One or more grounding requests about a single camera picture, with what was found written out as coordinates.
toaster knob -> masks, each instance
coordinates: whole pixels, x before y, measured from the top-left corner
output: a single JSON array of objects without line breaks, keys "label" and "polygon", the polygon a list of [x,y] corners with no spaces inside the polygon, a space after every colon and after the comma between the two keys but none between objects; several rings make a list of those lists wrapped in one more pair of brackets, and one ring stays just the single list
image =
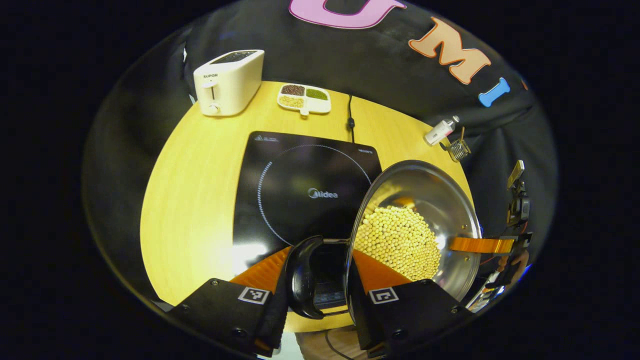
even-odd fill
[{"label": "toaster knob", "polygon": [[220,111],[220,104],[214,102],[213,104],[209,105],[209,109],[213,112],[213,113],[217,113]]}]

black pot handle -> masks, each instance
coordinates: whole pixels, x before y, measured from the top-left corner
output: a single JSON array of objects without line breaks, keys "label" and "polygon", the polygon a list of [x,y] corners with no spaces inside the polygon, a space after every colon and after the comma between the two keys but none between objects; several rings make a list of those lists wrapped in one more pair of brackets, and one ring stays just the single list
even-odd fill
[{"label": "black pot handle", "polygon": [[311,254],[324,243],[322,236],[312,236],[299,242],[289,251],[285,263],[289,306],[305,318],[322,320],[324,314],[314,304],[316,279],[309,262]]}]

black cloth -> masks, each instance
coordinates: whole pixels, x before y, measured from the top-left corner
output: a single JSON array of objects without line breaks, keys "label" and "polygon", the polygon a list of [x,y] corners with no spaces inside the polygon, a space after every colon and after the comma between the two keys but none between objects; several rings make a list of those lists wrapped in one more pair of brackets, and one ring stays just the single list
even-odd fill
[{"label": "black cloth", "polygon": [[[195,97],[193,71],[242,49],[265,50],[265,81],[353,94],[432,126],[458,115],[461,124],[450,138],[459,137],[466,127],[472,154],[461,164],[486,236],[503,232],[511,200],[506,179],[516,160],[524,160],[534,261],[552,223],[558,164],[548,120],[533,92],[521,84],[521,75],[480,39],[412,4],[393,9],[373,28],[346,30],[299,20],[289,13],[289,3],[238,1],[197,19],[145,54],[105,100],[88,141],[84,190],[94,234],[124,278],[142,294],[157,298],[140,253],[147,181],[164,142],[191,106],[189,94]],[[330,0],[326,5],[335,12],[355,13],[362,4]],[[459,31],[465,49],[480,49],[491,60],[471,84],[454,78],[449,65],[409,47],[409,40],[422,38],[433,27],[431,16]],[[510,84],[510,93],[485,108],[477,95],[501,77]]]}]

midea logo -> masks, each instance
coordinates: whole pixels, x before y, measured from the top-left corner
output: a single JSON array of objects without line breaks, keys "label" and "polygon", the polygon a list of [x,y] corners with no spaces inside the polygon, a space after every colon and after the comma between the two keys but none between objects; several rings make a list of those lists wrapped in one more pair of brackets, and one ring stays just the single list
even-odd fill
[{"label": "midea logo", "polygon": [[309,197],[311,199],[317,199],[319,197],[332,197],[332,198],[336,198],[338,197],[338,194],[336,193],[330,193],[330,192],[321,192],[316,188],[311,188],[309,190],[307,190],[307,195],[309,195]]}]

orange letter m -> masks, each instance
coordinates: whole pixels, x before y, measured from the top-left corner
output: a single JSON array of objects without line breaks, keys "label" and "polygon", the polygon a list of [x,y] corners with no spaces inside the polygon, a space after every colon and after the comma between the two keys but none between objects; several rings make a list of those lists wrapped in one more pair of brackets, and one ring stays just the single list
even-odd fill
[{"label": "orange letter m", "polygon": [[491,65],[491,61],[478,49],[463,49],[460,33],[446,22],[432,17],[436,25],[420,40],[409,40],[409,46],[418,53],[428,58],[434,58],[438,54],[436,48],[442,44],[440,50],[440,64],[448,65],[457,61],[461,63],[451,65],[449,72],[463,84],[470,84],[471,78],[485,65]]}]

